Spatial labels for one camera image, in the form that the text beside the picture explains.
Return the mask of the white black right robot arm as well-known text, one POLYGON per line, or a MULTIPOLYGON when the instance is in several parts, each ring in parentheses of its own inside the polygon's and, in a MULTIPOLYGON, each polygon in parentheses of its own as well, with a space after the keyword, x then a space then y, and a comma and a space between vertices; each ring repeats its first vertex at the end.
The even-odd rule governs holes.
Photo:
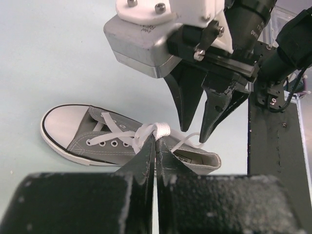
POLYGON ((178 112, 181 131, 187 131, 200 97, 206 94, 199 142, 205 143, 215 128, 250 96, 271 113, 289 105, 279 88, 294 71, 304 74, 312 64, 312 10, 302 10, 279 32, 276 48, 259 42, 274 0, 227 0, 221 19, 206 26, 188 22, 167 41, 180 63, 165 77, 178 112))

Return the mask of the white shoelace of sneaker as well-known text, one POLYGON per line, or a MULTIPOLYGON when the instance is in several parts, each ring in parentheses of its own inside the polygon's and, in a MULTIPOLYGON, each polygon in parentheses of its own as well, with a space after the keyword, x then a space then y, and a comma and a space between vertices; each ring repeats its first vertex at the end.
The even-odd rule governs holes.
POLYGON ((162 137, 168 136, 172 136, 173 138, 177 139, 178 143, 171 149, 172 153, 178 150, 183 144, 186 144, 194 149, 200 149, 204 146, 203 143, 195 145, 190 141, 190 138, 200 135, 199 132, 192 133, 188 136, 183 136, 179 132, 172 130, 170 126, 165 122, 143 124, 141 127, 137 129, 136 132, 133 131, 124 132, 114 123, 113 119, 111 118, 108 112, 101 113, 101 116, 105 120, 106 125, 111 130, 111 133, 103 134, 100 136, 96 136, 92 139, 86 140, 86 145, 88 146, 94 146, 118 138, 124 144, 131 146, 134 152, 137 154, 141 150, 144 142, 150 135, 153 135, 155 140, 159 140, 162 137))

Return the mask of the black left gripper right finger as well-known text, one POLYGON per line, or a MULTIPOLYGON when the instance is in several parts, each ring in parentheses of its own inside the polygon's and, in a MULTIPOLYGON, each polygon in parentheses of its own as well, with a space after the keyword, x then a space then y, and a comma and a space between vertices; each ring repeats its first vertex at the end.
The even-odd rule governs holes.
POLYGON ((171 152, 165 140, 156 142, 156 179, 158 199, 158 223, 161 234, 177 234, 177 209, 174 207, 174 192, 171 191, 179 176, 194 176, 189 169, 171 152))

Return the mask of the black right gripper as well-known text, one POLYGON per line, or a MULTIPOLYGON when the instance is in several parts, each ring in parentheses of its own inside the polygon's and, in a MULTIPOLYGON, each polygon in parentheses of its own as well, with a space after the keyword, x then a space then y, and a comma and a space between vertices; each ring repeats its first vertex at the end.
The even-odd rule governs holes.
POLYGON ((169 54, 173 56, 190 63, 209 62, 239 73, 207 75, 198 68, 180 63, 164 78, 183 132, 189 130, 205 91, 207 100, 199 137, 201 143, 205 143, 215 128, 248 99, 250 91, 246 85, 248 81, 255 81, 259 71, 259 56, 240 49, 229 53, 213 45, 224 35, 224 27, 218 21, 212 21, 206 28, 183 25, 167 39, 169 54))

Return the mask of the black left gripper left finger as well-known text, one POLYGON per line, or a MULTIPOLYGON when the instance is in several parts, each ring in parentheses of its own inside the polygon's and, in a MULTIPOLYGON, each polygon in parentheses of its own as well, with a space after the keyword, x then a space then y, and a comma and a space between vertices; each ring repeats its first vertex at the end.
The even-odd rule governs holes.
POLYGON ((156 140, 148 136, 134 158, 115 172, 127 182, 118 218, 120 234, 152 232, 155 158, 156 140))

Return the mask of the grey canvas sneaker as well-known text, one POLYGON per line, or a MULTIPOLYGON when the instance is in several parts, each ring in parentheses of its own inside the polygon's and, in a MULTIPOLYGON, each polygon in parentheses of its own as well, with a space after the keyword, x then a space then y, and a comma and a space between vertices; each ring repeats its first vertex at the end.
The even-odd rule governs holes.
POLYGON ((163 140, 178 160, 199 175, 221 167, 218 154, 190 141, 198 133, 184 136, 167 123, 142 124, 92 105, 65 104, 50 109, 41 120, 40 133, 59 155, 86 166, 123 166, 153 136, 156 141, 163 140))

